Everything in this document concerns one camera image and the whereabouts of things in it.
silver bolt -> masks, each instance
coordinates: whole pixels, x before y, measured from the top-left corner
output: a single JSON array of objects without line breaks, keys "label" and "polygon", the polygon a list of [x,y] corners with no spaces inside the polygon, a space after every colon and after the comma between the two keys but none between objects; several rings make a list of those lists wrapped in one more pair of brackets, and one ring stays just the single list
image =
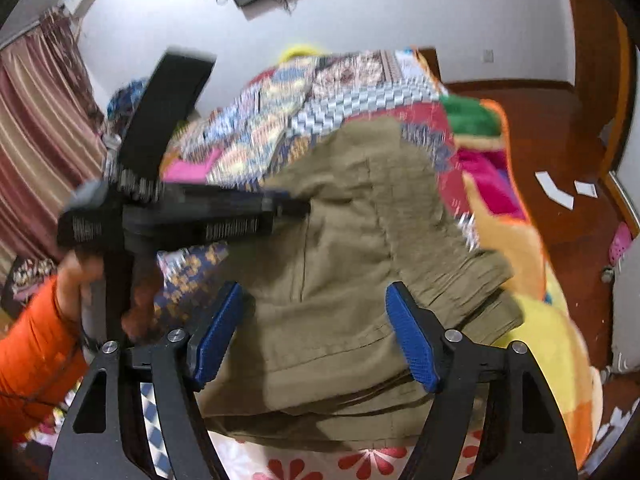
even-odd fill
[{"label": "silver bolt", "polygon": [[187,333],[183,329],[176,328],[175,330],[171,330],[171,332],[169,332],[168,339],[172,343],[177,343],[178,341],[182,341],[186,335]]},{"label": "silver bolt", "polygon": [[451,341],[452,343],[459,343],[460,341],[462,341],[462,334],[453,329],[447,330],[444,333],[444,337],[447,341]]},{"label": "silver bolt", "polygon": [[514,341],[511,344],[511,348],[513,348],[513,351],[516,352],[516,354],[526,354],[527,350],[529,350],[529,348],[527,348],[527,345],[525,345],[522,341]]},{"label": "silver bolt", "polygon": [[118,349],[118,343],[115,341],[107,341],[102,345],[102,351],[105,354],[113,354]]}]

baseboard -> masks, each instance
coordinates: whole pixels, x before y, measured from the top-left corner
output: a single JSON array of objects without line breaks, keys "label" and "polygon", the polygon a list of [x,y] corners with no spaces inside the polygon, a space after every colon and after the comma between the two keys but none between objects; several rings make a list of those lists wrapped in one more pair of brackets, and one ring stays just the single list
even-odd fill
[{"label": "baseboard", "polygon": [[633,206],[629,198],[626,196],[625,190],[620,186],[615,175],[609,171],[603,178],[604,187],[607,188],[613,202],[618,207],[622,218],[625,219],[626,225],[629,226],[629,230],[633,237],[637,237],[640,234],[640,219],[638,214],[634,211]]},{"label": "baseboard", "polygon": [[503,90],[507,88],[545,88],[575,91],[568,81],[552,79],[481,79],[476,81],[453,81],[444,85],[454,93],[474,90]]}]

person's arm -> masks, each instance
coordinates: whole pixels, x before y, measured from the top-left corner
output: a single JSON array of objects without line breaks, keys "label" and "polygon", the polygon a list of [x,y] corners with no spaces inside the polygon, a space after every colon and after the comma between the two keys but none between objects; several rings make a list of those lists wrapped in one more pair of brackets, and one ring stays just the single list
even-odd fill
[{"label": "person's arm", "polygon": [[76,320],[57,307],[57,288],[57,277],[44,283],[0,340],[0,426],[11,439],[46,418],[86,371]]}]

reddish brown floor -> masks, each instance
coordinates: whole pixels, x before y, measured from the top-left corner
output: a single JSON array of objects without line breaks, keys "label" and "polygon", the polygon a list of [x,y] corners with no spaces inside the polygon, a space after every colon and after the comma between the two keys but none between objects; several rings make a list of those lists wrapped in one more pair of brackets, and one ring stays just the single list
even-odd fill
[{"label": "reddish brown floor", "polygon": [[[498,101],[511,127],[511,158],[518,188],[549,253],[570,314],[589,349],[591,364],[610,362],[611,287],[600,281],[619,213],[597,182],[604,148],[581,134],[578,99],[569,91],[505,89],[462,94]],[[562,190],[575,196],[569,211],[548,199],[534,176],[548,171]],[[598,198],[577,195],[574,180],[596,184]],[[604,386],[603,421],[615,406],[624,412],[640,397],[640,374],[615,377]]]}]

curtain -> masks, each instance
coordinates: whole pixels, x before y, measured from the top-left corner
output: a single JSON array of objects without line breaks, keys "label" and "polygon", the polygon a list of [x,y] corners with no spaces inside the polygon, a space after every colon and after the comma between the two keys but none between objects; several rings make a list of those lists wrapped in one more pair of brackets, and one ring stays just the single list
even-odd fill
[{"label": "curtain", "polygon": [[58,10],[0,51],[0,281],[14,253],[61,256],[57,218],[73,190],[100,175],[101,120]]}]

